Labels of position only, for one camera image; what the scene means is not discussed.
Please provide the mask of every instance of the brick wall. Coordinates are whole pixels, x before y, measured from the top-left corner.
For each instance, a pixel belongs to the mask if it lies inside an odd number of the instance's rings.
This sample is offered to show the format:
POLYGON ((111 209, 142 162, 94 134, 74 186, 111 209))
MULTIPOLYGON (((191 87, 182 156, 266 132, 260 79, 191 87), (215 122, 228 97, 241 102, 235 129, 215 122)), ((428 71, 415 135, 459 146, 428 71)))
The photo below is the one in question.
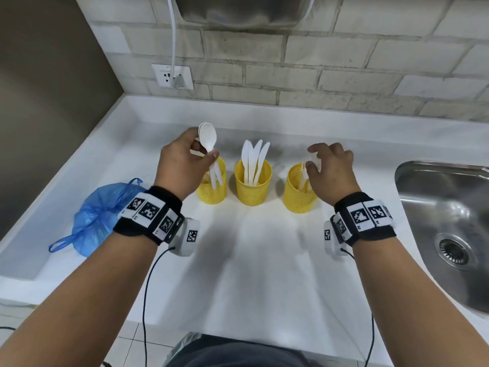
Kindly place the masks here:
POLYGON ((292 30, 230 32, 178 15, 195 90, 157 86, 166 0, 77 0, 125 91, 489 122, 489 0, 316 0, 292 30))

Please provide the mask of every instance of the yellow cup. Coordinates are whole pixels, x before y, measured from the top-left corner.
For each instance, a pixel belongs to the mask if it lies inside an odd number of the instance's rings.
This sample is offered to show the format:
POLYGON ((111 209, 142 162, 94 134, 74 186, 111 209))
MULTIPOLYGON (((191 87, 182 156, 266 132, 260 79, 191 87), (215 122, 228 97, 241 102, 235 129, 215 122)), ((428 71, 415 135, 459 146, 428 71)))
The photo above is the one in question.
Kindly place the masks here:
POLYGON ((245 167, 242 161, 236 164, 234 176, 236 178, 238 198, 242 203, 248 206, 257 206, 265 201, 266 192, 272 179, 272 166, 266 160, 263 162, 260 178, 258 178, 258 184, 256 186, 245 185, 245 167))
POLYGON ((197 195, 200 200, 207 204, 216 204, 222 202, 227 195, 227 184, 226 184, 226 164, 221 158, 217 159, 219 169, 221 170, 221 175, 223 176, 223 184, 220 185, 216 181, 216 189, 212 189, 211 176, 209 172, 206 172, 204 178, 200 182, 199 188, 197 188, 197 195))
POLYGON ((296 214, 308 212, 314 205, 317 197, 314 192, 305 193, 298 191, 297 188, 301 182, 301 164, 298 163, 289 171, 287 175, 287 183, 284 190, 284 205, 290 211, 296 214))

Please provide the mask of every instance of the stainless steel sink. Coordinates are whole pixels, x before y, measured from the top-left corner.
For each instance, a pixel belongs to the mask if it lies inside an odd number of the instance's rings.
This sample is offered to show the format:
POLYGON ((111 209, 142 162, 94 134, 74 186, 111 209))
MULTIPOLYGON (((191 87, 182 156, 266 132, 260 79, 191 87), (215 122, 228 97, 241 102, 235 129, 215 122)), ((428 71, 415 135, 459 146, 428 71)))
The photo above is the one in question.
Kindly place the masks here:
POLYGON ((489 168, 414 161, 395 179, 431 275, 456 301, 489 313, 489 168))

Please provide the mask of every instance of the electrical outlet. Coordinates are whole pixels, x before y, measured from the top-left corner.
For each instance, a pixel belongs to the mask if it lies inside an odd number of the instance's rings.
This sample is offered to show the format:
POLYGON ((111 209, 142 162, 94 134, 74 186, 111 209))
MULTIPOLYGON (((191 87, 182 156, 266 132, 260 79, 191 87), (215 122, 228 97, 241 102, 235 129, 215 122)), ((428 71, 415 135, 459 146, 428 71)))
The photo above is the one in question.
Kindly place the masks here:
MULTIPOLYGON (((170 84, 170 65, 164 64, 151 64, 153 71, 155 72, 156 82, 160 87, 171 88, 170 84)), ((173 72, 174 89, 193 90, 194 81, 192 80, 192 73, 190 67, 183 65, 176 65, 173 72)))

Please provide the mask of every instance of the gray wall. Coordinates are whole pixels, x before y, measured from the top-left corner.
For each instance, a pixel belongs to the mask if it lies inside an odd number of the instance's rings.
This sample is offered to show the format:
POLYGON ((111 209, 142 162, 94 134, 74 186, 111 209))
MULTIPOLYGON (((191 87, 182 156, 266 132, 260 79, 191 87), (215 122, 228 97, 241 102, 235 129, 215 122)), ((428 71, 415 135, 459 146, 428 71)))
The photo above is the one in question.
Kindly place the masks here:
POLYGON ((489 0, 315 0, 292 29, 241 33, 178 14, 194 91, 151 69, 170 63, 166 0, 77 1, 127 93, 489 122, 489 0))
POLYGON ((2 0, 0 238, 122 93, 75 0, 2 0))

